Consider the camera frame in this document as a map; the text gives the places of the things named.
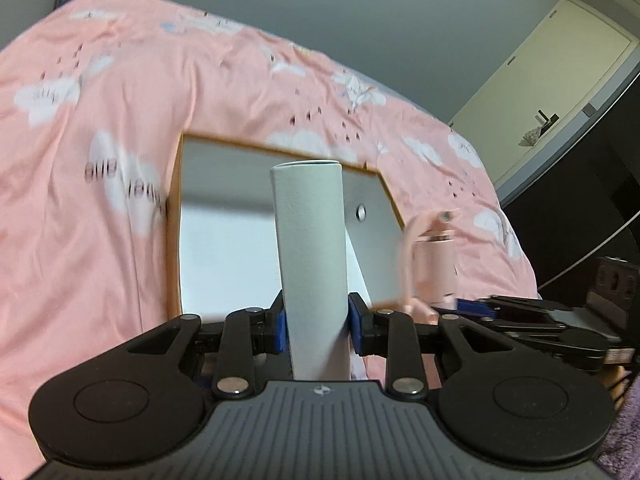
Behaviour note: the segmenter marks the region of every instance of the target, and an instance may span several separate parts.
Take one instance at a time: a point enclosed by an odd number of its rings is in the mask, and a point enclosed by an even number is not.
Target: ceiling
[[[558,0],[174,0],[321,50],[449,121]]]

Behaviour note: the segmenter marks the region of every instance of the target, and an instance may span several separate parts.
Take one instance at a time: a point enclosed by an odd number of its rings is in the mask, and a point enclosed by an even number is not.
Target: door
[[[609,71],[630,40],[570,0],[560,0],[509,62],[453,118],[492,182],[529,150],[522,137],[554,114],[569,114]],[[551,136],[558,128],[551,128]]]

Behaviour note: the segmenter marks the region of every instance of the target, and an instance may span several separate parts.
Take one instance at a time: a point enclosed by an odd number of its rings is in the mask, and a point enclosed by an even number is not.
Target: white cylinder
[[[271,184],[293,376],[348,381],[342,167],[289,162],[271,169]]]

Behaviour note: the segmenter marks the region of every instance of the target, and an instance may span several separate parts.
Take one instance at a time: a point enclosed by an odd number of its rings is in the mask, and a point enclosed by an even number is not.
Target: cloud pattern
[[[386,97],[375,87],[364,84],[360,79],[351,73],[336,73],[332,76],[332,81],[344,86],[343,97],[348,97],[351,102],[351,111],[355,111],[358,106],[364,103],[373,105],[385,105]]]
[[[69,15],[70,20],[117,20],[123,18],[121,12],[110,12],[101,9],[87,9],[73,12]]]
[[[88,159],[87,168],[96,167],[97,171],[110,165],[113,171],[102,175],[107,202],[113,211],[129,217],[135,234],[148,236],[164,207],[156,167],[127,152],[105,130],[98,131],[92,139]]]
[[[223,32],[233,35],[244,28],[242,23],[234,22],[233,20],[228,20],[214,14],[207,14],[206,16],[183,14],[180,16],[180,20],[189,28],[197,28],[209,34]]]
[[[474,218],[474,225],[494,235],[495,241],[504,247],[511,260],[519,260],[522,256],[522,248],[509,219],[500,211],[499,213],[484,209]]]
[[[482,164],[482,160],[480,160],[478,153],[471,145],[471,143],[463,136],[452,132],[447,140],[449,141],[449,146],[451,146],[451,148],[454,152],[456,152],[456,155],[459,158],[466,160],[474,168],[484,168],[484,165]]]
[[[286,61],[279,59],[276,54],[274,54],[270,48],[264,46],[262,47],[263,54],[267,57],[269,62],[271,63],[271,72],[291,72],[295,75],[306,76],[306,70],[300,65],[295,65],[291,63],[287,63]]]
[[[80,84],[72,77],[61,77],[20,88],[14,106],[29,114],[29,126],[39,126],[55,117],[64,103],[78,104]]]
[[[358,163],[358,154],[347,146],[329,146],[317,133],[309,130],[275,132],[266,139],[269,146],[320,158],[336,159],[350,164]]]
[[[82,81],[86,81],[88,78],[92,78],[98,75],[100,72],[110,66],[115,58],[113,56],[99,56],[91,60],[90,63],[82,70]]]
[[[414,139],[413,137],[405,137],[404,143],[414,150],[414,153],[423,161],[430,162],[434,166],[442,166],[442,157],[428,142],[420,142],[420,140]]]

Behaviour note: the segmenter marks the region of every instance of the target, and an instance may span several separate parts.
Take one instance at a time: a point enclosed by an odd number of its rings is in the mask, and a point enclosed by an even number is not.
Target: pink bedsheet
[[[162,200],[186,129],[379,168],[405,219],[460,208],[459,296],[536,295],[445,124],[255,28],[163,0],[72,1],[0,53],[0,478],[42,460],[38,386],[163,321]]]

